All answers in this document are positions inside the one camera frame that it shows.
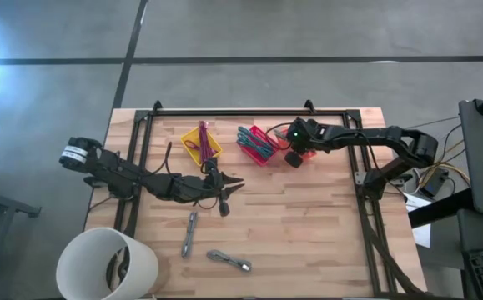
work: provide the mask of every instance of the pink basket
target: pink basket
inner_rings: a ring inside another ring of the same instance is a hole
[[[239,145],[239,147],[241,148],[241,150],[243,150],[243,152],[247,153],[247,155],[249,155],[256,163],[258,163],[261,167],[263,167],[264,165],[266,165],[269,162],[269,160],[271,160],[271,158],[274,157],[274,155],[276,155],[276,153],[278,153],[279,145],[273,138],[271,138],[271,137],[267,138],[265,136],[265,132],[262,131],[261,129],[259,129],[259,127],[257,127],[257,126],[251,127],[250,132],[253,135],[255,135],[256,137],[260,138],[262,141],[267,141],[271,145],[273,145],[274,152],[267,160],[265,160],[263,157],[261,157],[261,155],[259,155],[259,153],[256,150],[254,150],[253,148],[246,147],[246,146],[243,146],[243,145]],[[258,141],[255,141],[255,140],[252,140],[252,141],[254,143],[258,144],[258,145],[261,145],[261,142],[258,142]]]

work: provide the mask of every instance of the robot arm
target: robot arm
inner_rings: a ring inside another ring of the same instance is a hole
[[[435,160],[438,142],[418,130],[401,127],[348,129],[342,126],[321,124],[313,119],[297,117],[288,128],[286,139],[291,150],[285,160],[293,167],[302,163],[300,155],[308,151],[341,149],[345,146],[387,146],[398,157],[379,169],[371,169],[363,178],[362,192],[369,199],[381,199],[386,181],[397,178],[411,168],[431,166]]]
[[[138,186],[143,186],[156,198],[177,203],[194,203],[206,198],[218,198],[219,210],[222,215],[228,214],[228,205],[224,202],[228,196],[243,184],[233,187],[224,186],[229,183],[239,183],[241,178],[228,177],[217,169],[217,160],[212,158],[204,164],[205,179],[198,176],[182,176],[180,173],[157,173],[141,169],[122,159],[117,153],[103,149],[96,140],[85,137],[71,137],[65,147],[59,162],[64,168],[81,173],[90,173],[84,181],[94,185],[93,181],[108,185],[108,190],[114,197],[130,199],[138,192]]]

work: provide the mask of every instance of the wooden table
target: wooden table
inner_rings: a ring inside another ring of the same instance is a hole
[[[385,126],[380,108],[360,111],[365,128]],[[105,147],[120,151],[122,158],[127,156],[134,112],[116,109],[109,124]],[[155,117],[147,169],[154,170],[163,161],[168,142],[173,142],[171,171],[201,175],[180,142],[200,119],[209,122],[209,131],[224,150],[219,170],[244,178],[246,185],[228,200],[231,213],[227,217],[220,217],[217,208],[204,210],[160,201],[143,189],[135,238],[170,263],[169,280],[156,296],[372,296],[347,151],[319,152],[297,169],[280,155],[266,167],[259,167],[239,150],[238,126],[270,128],[291,121],[291,117]],[[315,119],[342,125],[339,117]],[[138,142],[142,140],[143,130]],[[135,163],[139,160],[139,143]],[[380,166],[392,159],[387,147],[374,150]],[[106,198],[107,193],[96,191],[92,204]],[[214,199],[202,201],[203,206],[213,203]],[[380,206],[391,254],[414,284],[426,290],[402,197],[387,194]],[[86,229],[112,227],[116,207],[116,201],[96,207],[88,215]],[[199,220],[193,253],[182,259],[188,216],[195,210],[199,211]],[[210,249],[248,259],[253,264],[252,272],[209,260],[205,254]],[[379,257],[377,265],[380,281],[384,282]]]

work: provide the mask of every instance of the white bucket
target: white bucket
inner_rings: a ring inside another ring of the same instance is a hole
[[[113,255],[128,247],[130,263],[114,291],[106,283],[106,268]],[[82,232],[63,250],[56,270],[59,292],[67,300],[134,300],[153,286],[158,258],[146,245],[108,227]]]

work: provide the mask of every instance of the gray floor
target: gray floor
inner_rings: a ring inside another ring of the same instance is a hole
[[[123,58],[138,0],[0,0],[0,58]],[[157,0],[136,57],[483,55],[483,0]],[[0,258],[0,299],[59,295],[55,267],[91,193],[61,168],[68,138],[104,139],[122,67],[0,66],[0,193],[43,207],[17,217]],[[133,66],[123,108],[382,107],[402,127],[483,98],[483,62]],[[423,130],[442,138],[457,121]],[[459,140],[451,137],[450,144]],[[465,168],[465,157],[455,161]],[[463,188],[458,181],[458,188]],[[461,296],[447,265],[454,220],[420,249],[434,294]],[[457,267],[458,262],[448,265]]]

